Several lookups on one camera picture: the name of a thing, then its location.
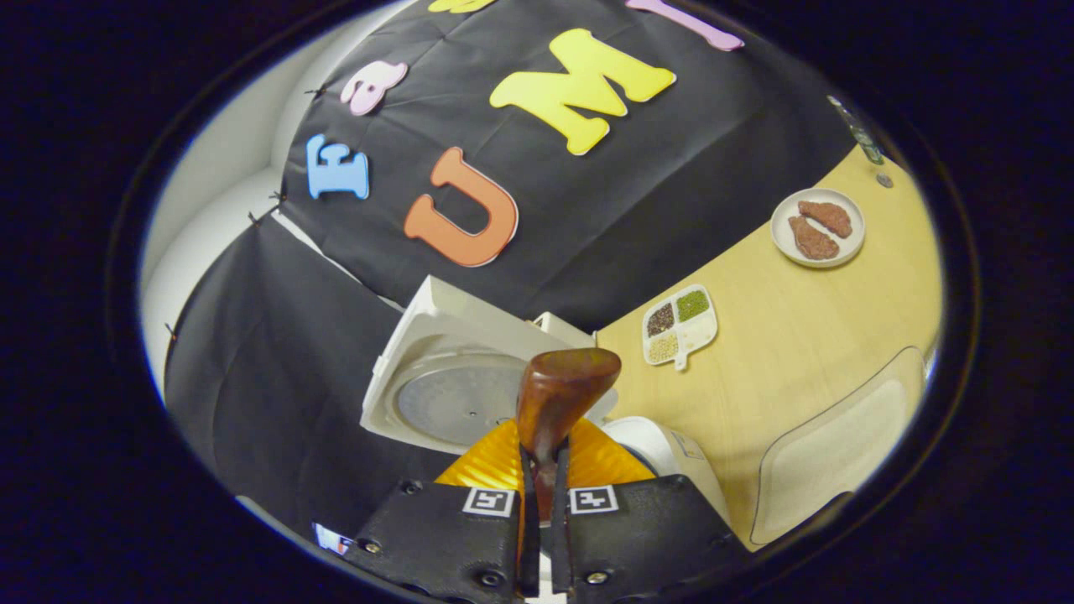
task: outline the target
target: pink letter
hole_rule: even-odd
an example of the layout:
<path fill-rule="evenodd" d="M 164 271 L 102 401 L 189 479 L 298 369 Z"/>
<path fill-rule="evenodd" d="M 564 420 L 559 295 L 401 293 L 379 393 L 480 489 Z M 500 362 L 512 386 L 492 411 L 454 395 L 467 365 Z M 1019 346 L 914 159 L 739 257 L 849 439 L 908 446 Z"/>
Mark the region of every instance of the pink letter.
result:
<path fill-rule="evenodd" d="M 406 75 L 406 63 L 391 64 L 373 61 L 358 70 L 343 87 L 339 101 L 350 101 L 350 113 L 365 115 L 377 106 L 384 91 L 395 86 Z"/>
<path fill-rule="evenodd" d="M 663 0 L 626 0 L 626 5 L 632 9 L 649 11 L 651 13 L 656 13 L 662 17 L 669 18 L 694 33 L 697 33 L 701 38 L 705 38 L 709 42 L 709 45 L 714 48 L 720 48 L 721 51 L 734 51 L 735 48 L 745 46 L 745 42 L 742 42 L 735 35 L 731 35 L 726 31 L 720 31 L 701 19 L 692 17 L 674 6 L 668 6 Z"/>

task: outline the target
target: wooden handle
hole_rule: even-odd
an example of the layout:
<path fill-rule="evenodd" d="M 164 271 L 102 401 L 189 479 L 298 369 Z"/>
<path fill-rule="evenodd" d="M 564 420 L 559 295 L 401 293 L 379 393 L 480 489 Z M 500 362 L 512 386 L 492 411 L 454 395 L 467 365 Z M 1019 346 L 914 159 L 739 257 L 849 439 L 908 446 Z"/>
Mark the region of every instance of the wooden handle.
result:
<path fill-rule="evenodd" d="M 537 355 L 519 389 L 519 442 L 534 459 L 534 488 L 541 521 L 552 517 L 555 451 L 587 411 L 619 377 L 619 356 L 604 348 L 574 348 Z"/>

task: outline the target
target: grains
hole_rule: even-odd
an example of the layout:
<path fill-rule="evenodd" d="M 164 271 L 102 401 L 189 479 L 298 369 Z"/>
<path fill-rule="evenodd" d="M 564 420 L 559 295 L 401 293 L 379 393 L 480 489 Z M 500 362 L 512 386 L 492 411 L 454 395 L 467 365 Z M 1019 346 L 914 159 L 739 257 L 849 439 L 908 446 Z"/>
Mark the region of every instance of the grains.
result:
<path fill-rule="evenodd" d="M 676 301 L 679 305 L 679 320 L 685 321 L 709 310 L 709 300 L 703 291 L 691 291 Z"/>
<path fill-rule="evenodd" d="M 653 340 L 649 344 L 649 360 L 654 363 L 664 362 L 676 356 L 679 351 L 679 339 L 674 333 L 669 333 L 659 340 Z"/>
<path fill-rule="evenodd" d="M 649 336 L 652 337 L 657 333 L 665 332 L 672 325 L 674 325 L 674 315 L 671 313 L 671 303 L 669 302 L 649 317 Z"/>

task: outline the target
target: white appliance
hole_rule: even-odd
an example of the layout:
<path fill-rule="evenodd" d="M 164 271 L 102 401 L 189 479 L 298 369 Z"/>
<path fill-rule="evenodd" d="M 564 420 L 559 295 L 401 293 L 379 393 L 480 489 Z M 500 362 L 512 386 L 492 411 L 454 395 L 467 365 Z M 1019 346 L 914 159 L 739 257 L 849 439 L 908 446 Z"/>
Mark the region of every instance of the white appliance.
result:
<path fill-rule="evenodd" d="M 701 447 L 685 434 L 644 417 L 624 417 L 600 427 L 613 441 L 641 458 L 657 476 L 683 474 L 730 526 L 727 502 Z"/>
<path fill-rule="evenodd" d="M 430 275 L 373 366 L 361 426 L 462 455 L 514 417 L 529 359 L 595 345 L 592 335 L 551 313 L 525 321 Z M 585 417 L 603 425 L 615 401 L 610 390 Z"/>

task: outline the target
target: small bottle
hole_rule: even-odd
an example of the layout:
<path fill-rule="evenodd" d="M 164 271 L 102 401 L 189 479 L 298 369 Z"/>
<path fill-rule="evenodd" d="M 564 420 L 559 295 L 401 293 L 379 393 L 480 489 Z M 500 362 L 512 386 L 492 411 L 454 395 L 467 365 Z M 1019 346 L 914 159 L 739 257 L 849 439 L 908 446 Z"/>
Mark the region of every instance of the small bottle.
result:
<path fill-rule="evenodd" d="M 869 161 L 875 163 L 876 166 L 883 166 L 884 156 L 880 154 L 880 148 L 876 147 L 876 143 L 874 143 L 872 136 L 866 132 L 865 127 L 861 126 L 858 118 L 854 117 L 854 114 L 846 111 L 846 107 L 843 106 L 843 103 L 839 102 L 839 99 L 829 95 L 828 101 L 836 106 L 836 111 L 839 112 L 843 121 L 845 121 L 846 126 L 851 129 L 851 134 L 854 135 L 854 140 L 861 145 L 861 150 L 866 153 L 866 157 L 869 158 Z"/>

